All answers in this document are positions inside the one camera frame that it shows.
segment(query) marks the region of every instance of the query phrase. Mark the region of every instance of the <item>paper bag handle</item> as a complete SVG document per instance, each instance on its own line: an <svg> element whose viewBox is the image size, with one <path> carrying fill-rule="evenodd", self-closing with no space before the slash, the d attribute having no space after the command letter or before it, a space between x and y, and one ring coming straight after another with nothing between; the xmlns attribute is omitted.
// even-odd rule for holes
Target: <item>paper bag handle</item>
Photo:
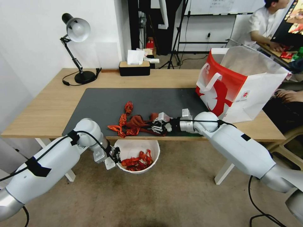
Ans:
<svg viewBox="0 0 303 227"><path fill-rule="evenodd" d="M215 82L219 79L222 78L222 75L220 73L215 73L214 76L211 78L211 80L209 81L208 85L204 86L204 84L202 84L201 81L204 81L203 78L203 70L209 66L208 63L205 63L205 65L202 67L201 71L200 71L200 75L199 75L199 79L196 83L196 85L200 88L201 91L209 91L215 84Z"/></svg>

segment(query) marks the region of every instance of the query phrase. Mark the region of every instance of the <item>white shopping bag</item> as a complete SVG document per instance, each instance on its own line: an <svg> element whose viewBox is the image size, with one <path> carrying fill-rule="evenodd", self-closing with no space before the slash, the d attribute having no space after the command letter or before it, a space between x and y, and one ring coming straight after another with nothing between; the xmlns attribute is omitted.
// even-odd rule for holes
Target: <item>white shopping bag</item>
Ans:
<svg viewBox="0 0 303 227"><path fill-rule="evenodd" d="M196 93L219 119L250 121L289 73L247 47L212 48L200 71Z"/></svg>

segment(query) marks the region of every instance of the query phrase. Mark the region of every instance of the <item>person's hand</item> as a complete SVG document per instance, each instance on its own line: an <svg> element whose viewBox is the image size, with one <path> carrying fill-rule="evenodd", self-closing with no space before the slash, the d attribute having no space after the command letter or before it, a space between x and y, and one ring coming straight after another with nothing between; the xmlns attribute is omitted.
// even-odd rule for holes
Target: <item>person's hand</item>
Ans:
<svg viewBox="0 0 303 227"><path fill-rule="evenodd" d="M283 52L284 51L283 48L278 43L270 42L269 46L274 51L277 51L277 52Z"/></svg>
<svg viewBox="0 0 303 227"><path fill-rule="evenodd" d="M277 92L277 98L282 98L283 96L287 95L287 94L292 94L292 93L296 93L295 91L292 90L284 90L284 89L280 89Z"/></svg>
<svg viewBox="0 0 303 227"><path fill-rule="evenodd" d="M303 102L303 93L302 92L288 93L283 96L282 100L283 100L283 103Z"/></svg>

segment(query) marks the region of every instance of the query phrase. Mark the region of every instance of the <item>lamp base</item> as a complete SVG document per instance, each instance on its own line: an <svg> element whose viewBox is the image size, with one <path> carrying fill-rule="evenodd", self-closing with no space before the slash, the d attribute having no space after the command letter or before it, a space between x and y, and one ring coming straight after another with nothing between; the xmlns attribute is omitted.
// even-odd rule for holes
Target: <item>lamp base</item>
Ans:
<svg viewBox="0 0 303 227"><path fill-rule="evenodd" d="M80 73L75 75L75 81L78 84L88 84L95 79L97 79L97 76L91 71L84 71L82 75Z"/></svg>

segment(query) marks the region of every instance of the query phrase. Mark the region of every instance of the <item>person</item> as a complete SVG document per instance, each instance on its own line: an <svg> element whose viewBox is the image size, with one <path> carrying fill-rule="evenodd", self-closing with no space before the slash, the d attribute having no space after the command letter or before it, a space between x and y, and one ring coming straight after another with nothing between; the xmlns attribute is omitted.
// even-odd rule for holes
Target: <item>person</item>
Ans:
<svg viewBox="0 0 303 227"><path fill-rule="evenodd" d="M278 89L263 110L282 133L295 129L303 125L303 90Z"/></svg>
<svg viewBox="0 0 303 227"><path fill-rule="evenodd" d="M267 44L274 51L282 52L282 47L270 41L272 33L279 25L284 9L289 0L264 0L265 6L258 9L249 19L248 30L239 39L241 44L257 49L257 42Z"/></svg>

